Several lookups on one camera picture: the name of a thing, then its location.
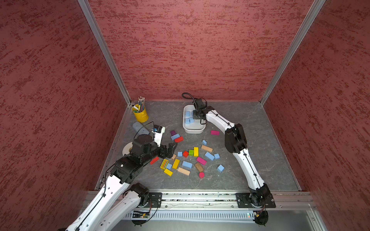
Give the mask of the long blue block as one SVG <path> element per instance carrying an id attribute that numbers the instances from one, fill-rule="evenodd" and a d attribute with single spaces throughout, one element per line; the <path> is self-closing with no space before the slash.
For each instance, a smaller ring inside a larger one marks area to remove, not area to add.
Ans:
<path id="1" fill-rule="evenodd" d="M 171 136 L 171 139 L 174 141 L 175 139 L 177 139 L 177 138 L 179 138 L 179 137 L 180 137 L 180 135 L 179 135 L 179 134 L 175 134 L 175 135 Z"/>
<path id="2" fill-rule="evenodd" d="M 214 157 L 212 154 L 210 154 L 209 152 L 207 152 L 207 153 L 205 154 L 205 156 L 206 156 L 208 159 L 210 159 L 211 161 L 213 161 L 213 160 L 215 159 L 215 157 Z"/>

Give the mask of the white plastic tub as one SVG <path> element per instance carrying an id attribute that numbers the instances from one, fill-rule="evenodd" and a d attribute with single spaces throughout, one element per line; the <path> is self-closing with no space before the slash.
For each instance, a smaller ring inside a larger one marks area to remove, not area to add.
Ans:
<path id="1" fill-rule="evenodd" d="M 204 121 L 199 119 L 194 119 L 193 123 L 185 124 L 186 119 L 193 118 L 193 110 L 195 110 L 194 105 L 186 105 L 183 109 L 183 128 L 186 133 L 189 134 L 201 134 L 205 128 L 206 124 L 202 124 Z M 185 114 L 186 111 L 190 111 L 192 113 L 192 117 L 186 118 Z"/>

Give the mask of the blue cube lowest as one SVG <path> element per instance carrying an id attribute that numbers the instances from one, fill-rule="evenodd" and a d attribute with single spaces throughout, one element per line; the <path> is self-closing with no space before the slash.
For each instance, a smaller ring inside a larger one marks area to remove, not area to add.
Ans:
<path id="1" fill-rule="evenodd" d="M 223 165 L 219 165 L 218 166 L 218 168 L 217 168 L 217 170 L 219 171 L 219 172 L 223 172 L 223 170 L 224 170 L 225 168 L 224 168 L 224 166 Z"/>

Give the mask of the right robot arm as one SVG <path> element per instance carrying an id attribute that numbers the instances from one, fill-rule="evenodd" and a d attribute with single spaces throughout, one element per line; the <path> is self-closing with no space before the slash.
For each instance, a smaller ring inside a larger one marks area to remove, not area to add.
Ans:
<path id="1" fill-rule="evenodd" d="M 250 203 L 255 208 L 262 208 L 272 194 L 250 157 L 243 126 L 230 122 L 211 106 L 198 108 L 192 114 L 194 119 L 210 122 L 223 132 L 227 151 L 237 159 L 247 179 Z"/>

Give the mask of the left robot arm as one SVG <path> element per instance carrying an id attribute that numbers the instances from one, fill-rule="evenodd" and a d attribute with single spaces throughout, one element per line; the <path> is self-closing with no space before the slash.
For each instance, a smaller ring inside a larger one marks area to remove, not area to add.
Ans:
<path id="1" fill-rule="evenodd" d="M 149 203 L 149 189 L 132 182 L 155 158 L 172 158 L 177 145 L 162 145 L 147 134 L 135 138 L 129 154 L 115 163 L 103 188 L 66 230 L 111 231 L 133 209 Z"/>

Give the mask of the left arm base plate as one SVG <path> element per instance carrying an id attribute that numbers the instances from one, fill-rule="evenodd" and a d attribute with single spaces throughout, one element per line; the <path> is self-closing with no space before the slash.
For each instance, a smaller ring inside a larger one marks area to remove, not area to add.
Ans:
<path id="1" fill-rule="evenodd" d="M 145 204 L 144 208 L 160 208 L 162 196 L 163 196 L 163 193 L 149 192 L 148 201 Z"/>

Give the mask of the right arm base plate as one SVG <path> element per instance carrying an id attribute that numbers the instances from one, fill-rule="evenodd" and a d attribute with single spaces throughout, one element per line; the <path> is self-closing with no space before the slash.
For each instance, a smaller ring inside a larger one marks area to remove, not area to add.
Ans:
<path id="1" fill-rule="evenodd" d="M 258 196 L 255 193 L 236 193 L 235 196 L 238 208 L 276 208 L 272 195 Z"/>

